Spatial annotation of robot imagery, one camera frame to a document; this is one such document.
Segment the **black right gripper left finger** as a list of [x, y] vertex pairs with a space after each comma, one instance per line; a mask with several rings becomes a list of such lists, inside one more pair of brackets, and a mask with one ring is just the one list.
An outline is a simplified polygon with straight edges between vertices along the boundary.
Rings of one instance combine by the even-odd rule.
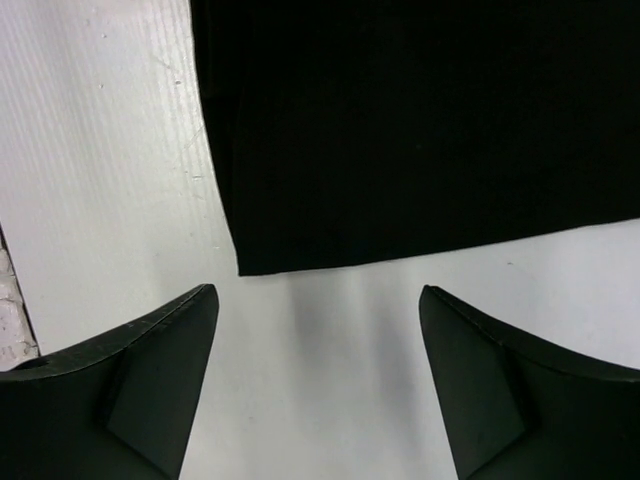
[[218, 312], [199, 285], [2, 373], [2, 478], [179, 478]]

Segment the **black t-shirt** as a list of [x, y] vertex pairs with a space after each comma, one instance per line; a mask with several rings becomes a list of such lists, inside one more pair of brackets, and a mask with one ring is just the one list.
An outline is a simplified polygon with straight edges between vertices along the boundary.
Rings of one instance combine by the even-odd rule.
[[194, 1], [243, 276], [639, 215], [635, 1]]

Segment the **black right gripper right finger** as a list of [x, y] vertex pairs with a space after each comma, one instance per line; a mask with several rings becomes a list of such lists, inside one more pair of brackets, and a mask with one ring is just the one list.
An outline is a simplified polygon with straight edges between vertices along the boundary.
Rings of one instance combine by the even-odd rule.
[[492, 318], [445, 290], [419, 301], [460, 479], [636, 479], [639, 372]]

